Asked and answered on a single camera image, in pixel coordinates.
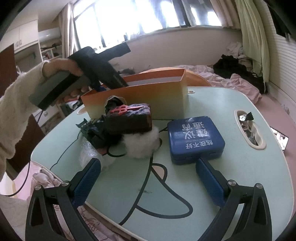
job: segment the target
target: smartphone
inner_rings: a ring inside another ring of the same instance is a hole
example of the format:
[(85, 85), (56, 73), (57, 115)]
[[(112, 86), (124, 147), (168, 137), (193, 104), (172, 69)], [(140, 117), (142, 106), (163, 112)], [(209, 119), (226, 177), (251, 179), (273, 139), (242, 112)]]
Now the smartphone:
[(283, 133), (279, 132), (278, 130), (273, 129), (272, 127), (270, 127), (270, 129), (272, 130), (276, 139), (278, 140), (281, 149), (285, 151), (289, 138), (285, 136)]

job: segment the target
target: white curtain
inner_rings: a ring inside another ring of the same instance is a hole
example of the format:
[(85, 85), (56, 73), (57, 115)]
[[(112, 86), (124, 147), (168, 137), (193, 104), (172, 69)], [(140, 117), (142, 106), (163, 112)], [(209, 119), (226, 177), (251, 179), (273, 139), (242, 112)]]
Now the white curtain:
[(239, 17), (231, 0), (210, 0), (222, 27), (240, 28)]
[(69, 57), (78, 50), (74, 31), (73, 4), (68, 3), (59, 13), (59, 28), (62, 34), (62, 55)]
[(253, 72), (269, 80), (269, 50), (260, 14), (251, 0), (235, 0), (242, 27), (244, 53), (253, 59)]

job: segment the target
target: floor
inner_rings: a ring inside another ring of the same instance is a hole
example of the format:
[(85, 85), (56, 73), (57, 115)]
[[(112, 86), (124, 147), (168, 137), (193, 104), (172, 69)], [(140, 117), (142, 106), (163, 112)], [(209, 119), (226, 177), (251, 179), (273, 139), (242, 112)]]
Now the floor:
[(289, 138), (284, 154), (290, 169), (293, 187), (296, 188), (296, 124), (280, 103), (271, 96), (262, 95), (262, 99), (255, 106), (272, 128)]

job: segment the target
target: person's hand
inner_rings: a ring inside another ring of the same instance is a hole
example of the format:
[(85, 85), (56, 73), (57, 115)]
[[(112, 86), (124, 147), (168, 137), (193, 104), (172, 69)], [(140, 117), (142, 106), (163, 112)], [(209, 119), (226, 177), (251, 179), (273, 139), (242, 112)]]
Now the person's hand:
[[(76, 76), (82, 76), (83, 71), (78, 67), (77, 63), (68, 58), (56, 58), (50, 62), (45, 62), (42, 68), (42, 74), (45, 78), (49, 78), (58, 71), (69, 71), (71, 74)], [(58, 100), (58, 103), (67, 102), (68, 99), (80, 95), (81, 93), (86, 93), (89, 91), (88, 86), (83, 86), (79, 90), (74, 90), (70, 95)]]

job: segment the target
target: fluffy fur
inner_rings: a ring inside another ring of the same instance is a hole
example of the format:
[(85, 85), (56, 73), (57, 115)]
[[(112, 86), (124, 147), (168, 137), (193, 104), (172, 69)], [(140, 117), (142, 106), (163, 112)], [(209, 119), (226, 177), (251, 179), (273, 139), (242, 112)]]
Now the fluffy fur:
[(127, 155), (135, 158), (150, 157), (153, 151), (159, 148), (159, 132), (156, 126), (143, 134), (123, 135), (123, 142), (126, 145)]

